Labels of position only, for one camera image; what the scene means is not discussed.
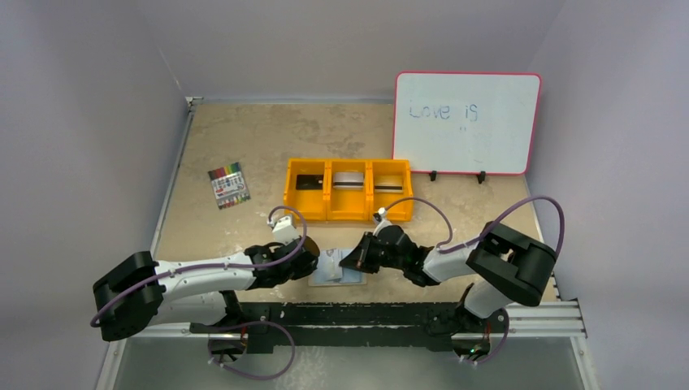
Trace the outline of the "beige leather card holder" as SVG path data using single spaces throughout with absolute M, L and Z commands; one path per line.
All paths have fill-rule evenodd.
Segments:
M 365 285 L 365 274 L 340 266 L 340 261 L 353 251 L 348 249 L 324 249 L 318 257 L 316 270 L 309 276 L 310 287 L 335 287 Z

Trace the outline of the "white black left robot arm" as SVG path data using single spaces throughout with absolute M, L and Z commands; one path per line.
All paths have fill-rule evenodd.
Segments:
M 105 341 L 164 323 L 201 323 L 233 332 L 242 321 L 234 292 L 304 278 L 316 269 L 319 255 L 309 237 L 192 262 L 154 260 L 149 251 L 137 252 L 94 283 L 97 313 L 90 325 Z

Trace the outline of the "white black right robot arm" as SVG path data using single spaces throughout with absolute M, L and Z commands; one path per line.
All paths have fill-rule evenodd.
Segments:
M 401 226 L 383 222 L 362 236 L 340 266 L 367 274 L 396 269 L 419 287 L 479 275 L 456 309 L 458 324 L 474 331 L 512 302 L 538 306 L 558 257 L 555 249 L 502 223 L 490 222 L 487 229 L 477 243 L 443 253 L 415 244 Z

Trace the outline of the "gold magnetic stripe card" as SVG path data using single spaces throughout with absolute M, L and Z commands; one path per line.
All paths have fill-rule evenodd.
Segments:
M 404 192 L 404 180 L 400 175 L 378 175 L 374 177 L 373 184 L 377 193 Z

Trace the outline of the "silver magnetic stripe card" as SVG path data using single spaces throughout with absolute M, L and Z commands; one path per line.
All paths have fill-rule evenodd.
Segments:
M 332 175 L 332 188 L 336 190 L 363 190 L 365 173 L 360 171 L 338 171 Z

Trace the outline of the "black magnetic stripe card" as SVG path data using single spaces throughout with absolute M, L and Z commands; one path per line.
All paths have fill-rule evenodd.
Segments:
M 295 189 L 297 191 L 322 191 L 323 175 L 297 175 Z

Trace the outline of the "yellow three-compartment bin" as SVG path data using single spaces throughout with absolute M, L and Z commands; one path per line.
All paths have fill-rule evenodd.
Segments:
M 336 190 L 332 188 L 332 175 L 338 171 L 365 173 L 363 190 Z M 323 175 L 322 191 L 297 191 L 297 175 Z M 377 193 L 375 176 L 401 176 L 403 193 Z M 388 209 L 387 218 L 393 222 L 409 222 L 414 205 L 405 199 L 413 195 L 409 162 L 395 159 L 334 159 L 291 158 L 288 160 L 283 201 L 298 210 L 307 221 L 368 222 L 380 207 Z

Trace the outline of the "marker pen pack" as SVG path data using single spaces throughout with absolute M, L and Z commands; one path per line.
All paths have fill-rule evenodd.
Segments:
M 210 170 L 207 175 L 216 205 L 220 210 L 251 199 L 245 176 L 238 162 Z

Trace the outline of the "pink-framed whiteboard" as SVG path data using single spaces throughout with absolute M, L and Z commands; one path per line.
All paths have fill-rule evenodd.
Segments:
M 530 167 L 541 87 L 530 72 L 402 71 L 392 158 L 415 173 L 521 176 Z

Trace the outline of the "black front table rail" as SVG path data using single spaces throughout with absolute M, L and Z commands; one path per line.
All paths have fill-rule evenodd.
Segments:
M 456 302 L 275 303 L 244 302 L 214 325 L 192 323 L 193 334 L 232 341 L 249 353 L 272 353 L 277 346 L 413 347 L 432 352 L 489 349 L 489 336 L 502 336 L 507 311 L 480 319 Z

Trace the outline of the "right aluminium frame rail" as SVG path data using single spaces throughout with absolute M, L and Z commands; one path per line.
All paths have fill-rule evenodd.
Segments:
M 536 307 L 510 304 L 506 309 L 512 337 L 587 337 L 577 301 L 544 302 Z

